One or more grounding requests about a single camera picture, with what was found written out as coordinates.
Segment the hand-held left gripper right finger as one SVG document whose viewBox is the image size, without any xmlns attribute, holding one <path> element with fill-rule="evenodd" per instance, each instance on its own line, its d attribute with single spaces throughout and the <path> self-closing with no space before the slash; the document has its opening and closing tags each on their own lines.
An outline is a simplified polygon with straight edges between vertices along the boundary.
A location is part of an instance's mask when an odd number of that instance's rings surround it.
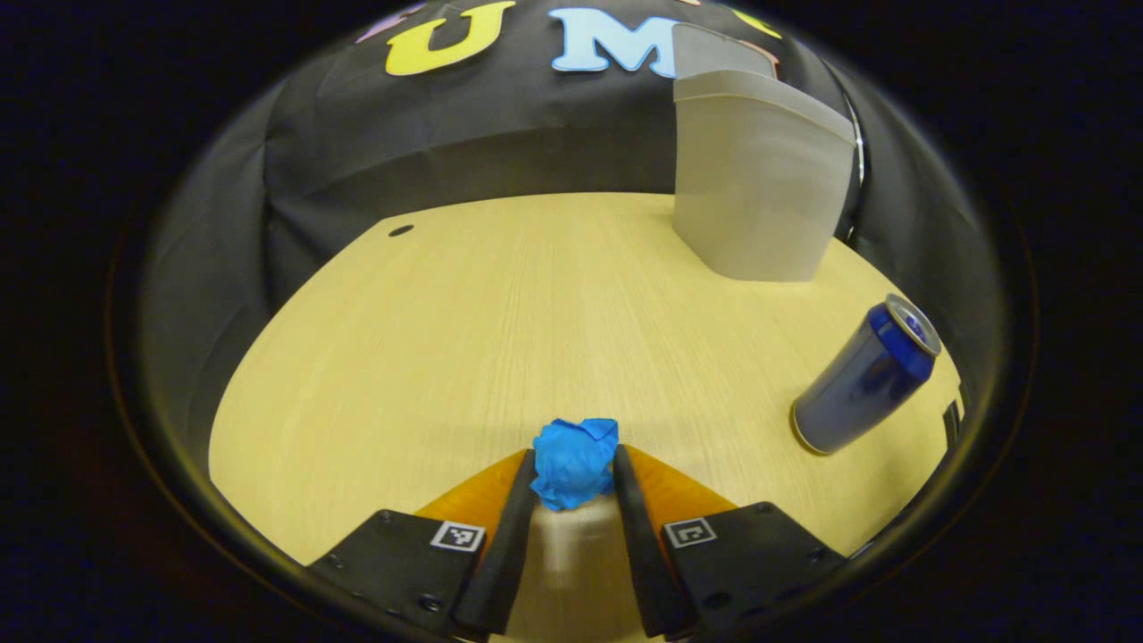
<svg viewBox="0 0 1143 643">
<path fill-rule="evenodd" d="M 736 505 L 639 448 L 618 447 L 612 472 L 649 638 L 767 622 L 847 561 L 775 504 Z"/>
</svg>

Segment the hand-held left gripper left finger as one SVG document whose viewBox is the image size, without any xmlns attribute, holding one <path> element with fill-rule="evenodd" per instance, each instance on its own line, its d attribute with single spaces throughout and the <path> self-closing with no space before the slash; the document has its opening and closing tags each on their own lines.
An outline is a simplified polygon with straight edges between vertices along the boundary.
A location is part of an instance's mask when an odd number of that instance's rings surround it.
<svg viewBox="0 0 1143 643">
<path fill-rule="evenodd" d="M 530 448 L 509 455 L 421 511 L 382 509 L 310 570 L 387 617 L 441 638 L 504 634 L 536 507 Z"/>
</svg>

